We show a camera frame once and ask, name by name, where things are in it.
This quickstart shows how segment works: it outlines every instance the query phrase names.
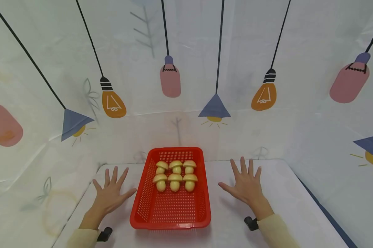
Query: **white table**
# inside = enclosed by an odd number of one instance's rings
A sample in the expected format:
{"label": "white table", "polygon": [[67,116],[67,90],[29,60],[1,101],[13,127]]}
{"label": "white table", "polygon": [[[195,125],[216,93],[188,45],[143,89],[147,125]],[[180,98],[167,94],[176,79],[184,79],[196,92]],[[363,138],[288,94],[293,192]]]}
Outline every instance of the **white table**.
{"label": "white table", "polygon": [[[104,165],[100,168],[95,175],[98,183],[103,184],[105,169],[109,168],[112,171],[114,166]],[[268,198],[273,210],[283,217],[301,247],[347,247],[285,161],[281,159],[255,160],[254,171],[258,166],[262,166],[261,183],[264,195]],[[138,187],[144,164],[118,165],[118,167],[119,176],[126,167],[129,167],[122,192],[131,187]],[[111,227],[113,233],[108,242],[98,243],[96,247],[268,247],[258,230],[251,232],[244,224],[246,216],[255,218],[249,207],[232,198],[218,186],[219,181],[234,183],[230,162],[205,162],[205,167],[212,214],[211,223],[207,228],[135,230],[129,223],[134,202],[134,196],[132,196],[119,209],[105,217],[100,229]],[[73,230],[79,227],[84,213],[94,201],[95,194],[95,188],[90,184],[54,248],[66,247],[66,241]]]}

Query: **sleeve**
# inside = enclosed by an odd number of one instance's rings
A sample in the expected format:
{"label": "sleeve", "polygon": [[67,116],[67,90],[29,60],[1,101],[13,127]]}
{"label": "sleeve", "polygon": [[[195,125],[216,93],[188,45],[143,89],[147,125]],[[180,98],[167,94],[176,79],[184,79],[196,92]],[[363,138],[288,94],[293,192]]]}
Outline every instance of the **sleeve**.
{"label": "sleeve", "polygon": [[67,248],[94,248],[100,230],[76,229],[68,240]]}
{"label": "sleeve", "polygon": [[299,248],[280,215],[273,214],[257,223],[270,248]]}

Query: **hand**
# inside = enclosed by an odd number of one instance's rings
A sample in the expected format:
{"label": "hand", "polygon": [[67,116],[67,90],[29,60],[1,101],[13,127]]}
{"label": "hand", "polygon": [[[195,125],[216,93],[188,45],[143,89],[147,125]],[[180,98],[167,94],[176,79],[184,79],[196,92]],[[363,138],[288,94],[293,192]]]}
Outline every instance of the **hand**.
{"label": "hand", "polygon": [[241,173],[239,172],[235,161],[230,160],[233,174],[235,175],[236,184],[234,187],[226,185],[225,183],[218,183],[218,185],[231,194],[234,198],[246,203],[254,212],[257,220],[262,220],[274,214],[272,207],[268,200],[262,193],[260,185],[260,175],[262,168],[258,167],[257,173],[254,176],[254,163],[252,159],[249,161],[248,171],[244,157],[240,159]]}
{"label": "hand", "polygon": [[113,212],[124,201],[131,197],[136,191],[136,188],[132,188],[126,193],[120,195],[120,189],[124,180],[126,179],[128,168],[126,168],[117,180],[117,166],[113,169],[112,179],[110,179],[109,169],[105,170],[105,184],[104,188],[98,184],[97,180],[93,179],[93,184],[97,190],[97,196],[93,206],[84,215],[83,221],[80,224],[79,229],[98,229],[102,219],[109,213]]}

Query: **red plastic basket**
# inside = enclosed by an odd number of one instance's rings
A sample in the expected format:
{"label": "red plastic basket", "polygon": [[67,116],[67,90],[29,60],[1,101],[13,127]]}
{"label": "red plastic basket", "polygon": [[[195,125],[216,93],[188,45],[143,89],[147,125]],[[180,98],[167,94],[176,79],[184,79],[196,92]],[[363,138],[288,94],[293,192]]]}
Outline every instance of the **red plastic basket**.
{"label": "red plastic basket", "polygon": [[[156,163],[171,163],[180,160],[193,160],[197,167],[195,190],[188,192],[185,183],[181,182],[179,191],[170,190],[167,182],[166,190],[159,192],[152,183],[156,173]],[[139,182],[134,205],[131,210],[130,224],[135,229],[189,229],[207,227],[211,221],[209,191],[207,187],[206,169],[203,151],[197,147],[156,148],[149,152]]]}

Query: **yellow mushroom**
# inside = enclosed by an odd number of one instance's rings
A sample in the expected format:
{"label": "yellow mushroom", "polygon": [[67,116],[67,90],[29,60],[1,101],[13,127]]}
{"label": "yellow mushroom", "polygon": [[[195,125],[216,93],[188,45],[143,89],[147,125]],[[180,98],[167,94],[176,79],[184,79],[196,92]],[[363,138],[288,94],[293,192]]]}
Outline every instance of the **yellow mushroom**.
{"label": "yellow mushroom", "polygon": [[197,182],[197,176],[195,174],[186,174],[184,176],[185,188],[188,192],[192,192],[195,189],[195,182]]}
{"label": "yellow mushroom", "polygon": [[180,174],[173,173],[168,176],[168,180],[170,181],[171,191],[177,192],[179,190],[179,182],[182,182],[182,176]]}
{"label": "yellow mushroom", "polygon": [[164,161],[159,161],[156,163],[157,169],[156,169],[156,175],[157,174],[164,174],[165,170],[168,170],[168,163]]}
{"label": "yellow mushroom", "polygon": [[156,188],[158,191],[163,192],[166,189],[167,177],[164,174],[157,174],[153,178],[153,183],[156,183]]}
{"label": "yellow mushroom", "polygon": [[194,168],[196,168],[196,163],[192,160],[186,160],[182,166],[185,167],[185,174],[192,174]]}
{"label": "yellow mushroom", "polygon": [[181,166],[182,162],[179,160],[175,160],[170,163],[170,169],[173,170],[173,173],[181,174]]}

